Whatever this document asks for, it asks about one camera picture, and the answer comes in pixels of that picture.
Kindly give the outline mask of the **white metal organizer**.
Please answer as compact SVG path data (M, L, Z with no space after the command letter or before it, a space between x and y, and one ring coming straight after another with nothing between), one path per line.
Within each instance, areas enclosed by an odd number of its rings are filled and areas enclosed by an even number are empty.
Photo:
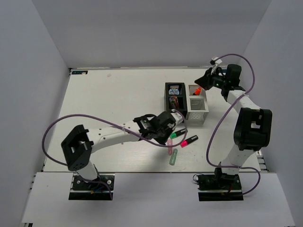
M203 125L209 113L206 91L201 90L199 96L194 96L194 91L200 86L186 84L187 116L190 125Z

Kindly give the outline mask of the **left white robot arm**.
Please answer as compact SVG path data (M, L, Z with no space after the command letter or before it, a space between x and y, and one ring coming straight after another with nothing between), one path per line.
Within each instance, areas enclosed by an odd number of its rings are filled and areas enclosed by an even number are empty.
M184 120L177 112L162 112L158 116L146 114L120 125L107 128L86 129L82 124L75 126L62 141L61 147L69 171L78 173L84 183L94 189L100 177L90 160L92 153L113 145L141 140L155 140L157 145L166 142L177 125Z

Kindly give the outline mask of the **orange cap black highlighter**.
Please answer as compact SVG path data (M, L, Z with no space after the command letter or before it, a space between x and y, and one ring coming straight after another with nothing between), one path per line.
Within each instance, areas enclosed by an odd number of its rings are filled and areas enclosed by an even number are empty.
M194 91L193 95L194 95L194 96L199 96L200 93L201 93L201 90L202 90L202 88L201 88L201 87L198 87L198 88Z

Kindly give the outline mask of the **black metal organizer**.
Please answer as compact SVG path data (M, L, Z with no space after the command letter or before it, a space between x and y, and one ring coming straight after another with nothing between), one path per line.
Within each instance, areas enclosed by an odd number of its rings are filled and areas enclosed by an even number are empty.
M179 86L181 88L181 94L176 95L178 97L179 108L176 109L183 114L186 118L187 116L187 96L186 96L186 87L185 83L177 83L177 82L166 82L165 83L165 90L164 90L164 102L165 102L165 110L171 110L169 108L169 97L171 95L168 94L169 87L171 86Z

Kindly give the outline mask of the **pink translucent eraser pen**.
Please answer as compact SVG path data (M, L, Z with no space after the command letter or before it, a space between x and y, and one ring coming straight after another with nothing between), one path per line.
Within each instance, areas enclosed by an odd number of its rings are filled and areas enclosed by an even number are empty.
M167 146L168 146L168 155L171 156L172 153L173 153L172 140L171 140L171 139L169 139L169 140L167 141Z

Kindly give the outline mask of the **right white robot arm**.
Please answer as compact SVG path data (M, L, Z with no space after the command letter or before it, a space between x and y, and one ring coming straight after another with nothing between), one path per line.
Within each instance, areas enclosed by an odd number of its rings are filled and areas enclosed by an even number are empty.
M240 86L240 75L241 66L229 64L225 73L214 66L195 80L204 90L219 88L222 97L231 105L230 109L238 114L233 133L234 145L214 172L214 184L221 189L233 182L246 160L254 152L268 146L270 141L272 112L251 101L248 92Z

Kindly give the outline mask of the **green translucent eraser pen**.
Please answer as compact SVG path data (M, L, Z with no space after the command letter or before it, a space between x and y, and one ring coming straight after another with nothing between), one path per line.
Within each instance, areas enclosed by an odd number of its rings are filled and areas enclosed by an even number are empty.
M175 149L173 149L172 154L170 156L170 160L169 160L169 164L171 166L175 165L175 162L176 162L176 159L177 159L177 155L178 155L178 150L175 148Z

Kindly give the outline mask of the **pink cap black highlighter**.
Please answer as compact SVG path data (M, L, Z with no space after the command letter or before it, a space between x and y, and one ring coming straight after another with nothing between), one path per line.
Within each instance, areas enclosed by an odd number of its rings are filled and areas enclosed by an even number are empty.
M184 147L186 147L187 145L189 145L189 144L195 142L196 140L198 140L198 136L197 136L197 135L192 136L192 137L190 137L190 138L188 138L188 139L185 139L185 140L180 144L180 146L181 146L182 148L184 148Z

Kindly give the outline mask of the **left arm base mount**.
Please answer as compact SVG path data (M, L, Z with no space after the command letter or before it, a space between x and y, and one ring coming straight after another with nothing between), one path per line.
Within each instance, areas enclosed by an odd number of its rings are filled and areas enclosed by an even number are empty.
M115 175L100 175L102 183L85 182L80 176L74 175L69 192L71 201L111 201L114 195Z

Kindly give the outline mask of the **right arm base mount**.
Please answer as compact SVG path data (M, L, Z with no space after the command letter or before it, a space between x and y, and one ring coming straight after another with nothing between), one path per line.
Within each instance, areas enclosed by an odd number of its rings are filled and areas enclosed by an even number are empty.
M243 201L240 178L235 175L234 180L218 179L215 174L195 174L193 181L198 186L200 202L215 201Z

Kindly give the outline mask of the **left blue table label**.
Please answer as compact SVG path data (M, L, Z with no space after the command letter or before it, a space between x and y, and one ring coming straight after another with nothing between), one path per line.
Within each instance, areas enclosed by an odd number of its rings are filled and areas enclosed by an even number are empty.
M88 74L87 70L74 70L71 72L72 75L86 75Z

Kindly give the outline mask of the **green cap black highlighter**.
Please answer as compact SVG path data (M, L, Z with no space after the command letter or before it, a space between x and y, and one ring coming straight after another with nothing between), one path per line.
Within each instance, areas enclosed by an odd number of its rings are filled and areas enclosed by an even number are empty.
M187 132L187 130L184 128L184 129L181 129L181 130L178 130L178 131L175 131L173 132L171 135L170 135L170 138L171 139L174 139L174 138L177 138L181 135L184 135L185 133Z

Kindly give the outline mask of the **pink-capped crayon tube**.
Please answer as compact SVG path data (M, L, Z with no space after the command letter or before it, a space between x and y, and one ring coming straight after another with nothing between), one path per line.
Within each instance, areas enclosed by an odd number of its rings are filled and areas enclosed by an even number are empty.
M178 97L177 96L170 96L169 97L169 108L170 109L178 109L179 103L178 103Z

